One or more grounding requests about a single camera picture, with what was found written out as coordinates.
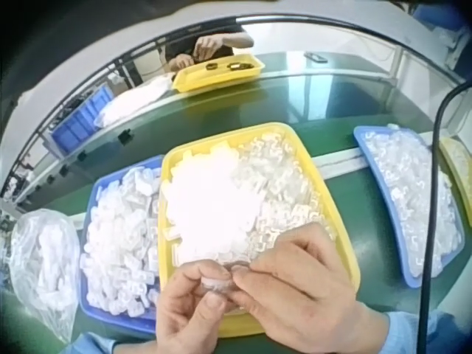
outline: light blue shirt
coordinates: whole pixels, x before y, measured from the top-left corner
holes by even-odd
[[[390,312],[389,334],[379,354],[412,354],[416,351],[418,316]],[[456,326],[453,316],[433,311],[428,320],[428,354],[460,353],[467,336]],[[62,354],[112,354],[116,342],[92,333],[81,335]]]

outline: green table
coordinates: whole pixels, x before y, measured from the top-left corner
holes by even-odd
[[[289,69],[287,58],[283,54],[261,56],[269,72]],[[330,56],[330,62],[336,62],[338,67],[351,65],[363,71],[381,72],[371,63],[349,55]],[[64,178],[59,188],[63,194],[51,198],[48,195],[57,185],[45,186],[31,197],[33,209],[45,206],[68,215],[84,212],[96,178],[165,153],[176,145],[263,122],[291,125],[312,156],[354,148],[352,131],[357,125],[396,123],[419,133],[430,131],[431,120],[401,93],[395,92],[395,100],[403,106],[400,116],[388,109],[380,98],[383,95],[373,94],[390,89],[388,83],[361,77],[304,75],[266,78],[176,100],[127,122],[118,131],[108,132],[93,148],[86,148],[85,161],[69,162],[71,176]],[[133,134],[132,141],[124,146],[117,144],[123,129],[131,129]],[[358,170],[327,180],[327,186],[361,268],[359,300],[378,310],[417,312],[420,293],[407,288],[400,274],[392,224],[373,174],[369,169]],[[459,211],[466,220],[460,202]],[[471,235],[470,227],[465,231]],[[472,242],[467,236],[465,239],[465,250],[433,280],[433,308],[448,293],[470,258]],[[4,296],[2,313],[12,336],[22,340],[22,346],[31,353],[52,353],[61,348],[51,333],[25,314],[14,296]],[[74,338],[84,331],[131,341],[150,338],[90,319],[79,309]],[[265,336],[224,339],[217,349],[217,353],[241,352],[291,353]]]

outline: person in black shirt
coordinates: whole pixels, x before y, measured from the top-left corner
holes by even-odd
[[[170,70],[177,72],[196,63],[233,55],[233,48],[250,48],[253,45],[253,39],[241,25],[233,25],[168,45],[165,47],[165,58]]]

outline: black cable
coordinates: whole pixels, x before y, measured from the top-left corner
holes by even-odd
[[[436,113],[436,119],[433,127],[433,141],[431,146],[431,200],[429,209],[428,235],[426,238],[426,250],[423,267],[423,278],[421,285],[420,298],[420,318],[418,323],[417,354],[426,354],[426,336],[428,334],[428,316],[429,316],[429,297],[431,293],[431,266],[433,261],[434,234],[436,233],[437,218],[437,173],[439,169],[438,156],[440,153],[440,130],[441,121],[445,109],[449,103],[462,92],[472,88],[472,80],[465,81],[453,88],[442,100]]]

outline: blue plastic bin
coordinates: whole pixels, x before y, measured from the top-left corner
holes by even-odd
[[[113,98],[110,88],[101,85],[54,129],[52,139],[65,154],[77,149],[99,130],[94,124],[95,118]]]
[[[97,192],[100,188],[106,188],[111,182],[122,180],[123,176],[133,167],[148,167],[151,169],[160,168],[162,165],[162,159],[164,158],[163,155],[152,157],[148,160],[144,160],[143,162],[139,162],[134,164],[130,167],[126,167],[123,170],[117,171],[112,173],[108,176],[104,176],[100,178],[98,181],[95,182],[94,187],[91,190],[90,199],[88,200],[87,205],[87,213],[86,218],[83,224],[82,230],[82,237],[80,239],[80,253],[83,253],[83,246],[87,242],[87,230],[89,228],[89,224],[91,222],[90,219],[90,210],[92,207],[97,205]],[[156,284],[154,285],[157,291],[160,291],[159,287],[159,278],[156,279]],[[108,312],[100,310],[99,308],[94,308],[90,306],[89,302],[87,302],[87,277],[86,275],[80,270],[80,286],[79,286],[79,302],[82,311],[90,317],[95,319],[99,319],[100,321],[118,325],[120,327],[128,328],[130,330],[136,330],[138,332],[144,333],[155,333],[156,331],[156,309],[151,306],[150,308],[146,309],[146,312],[136,318],[129,317],[126,313],[122,313],[118,316],[113,316]]]
[[[411,129],[401,128],[400,130],[410,133],[412,136],[417,138],[427,147],[424,140],[421,139],[421,137],[418,136],[418,134],[412,131]],[[392,219],[393,228],[395,230],[395,238],[397,241],[398,253],[400,256],[400,267],[403,274],[403,278],[405,279],[406,284],[410,288],[419,288],[421,286],[421,276],[415,278],[413,277],[413,274],[409,270],[408,251],[406,249],[405,237],[403,236],[403,231],[401,228],[400,218],[398,216],[397,209],[392,200],[392,196],[390,195],[390,191],[386,185],[384,177],[382,176],[382,173],[378,169],[378,166],[374,160],[374,156],[370,153],[370,150],[367,147],[365,138],[364,138],[366,133],[381,133],[381,134],[392,135],[396,131],[398,130],[394,130],[388,127],[358,126],[354,129],[354,137],[357,140],[357,143],[359,144],[360,149],[364,153],[366,160],[369,163],[370,168],[372,169],[372,172],[374,173],[374,177],[377,180],[378,186],[380,187],[381,192],[382,192],[383,199],[385,200],[387,209],[389,210],[390,218]],[[456,251],[453,251],[452,253],[446,255],[445,257],[441,259],[443,268],[445,268],[464,249],[464,245],[465,245],[464,227],[462,225],[462,221],[460,218],[459,210],[457,209],[457,203],[455,199],[453,199],[452,204],[453,204],[454,211],[456,214],[457,229],[462,235],[462,242],[458,245]]]

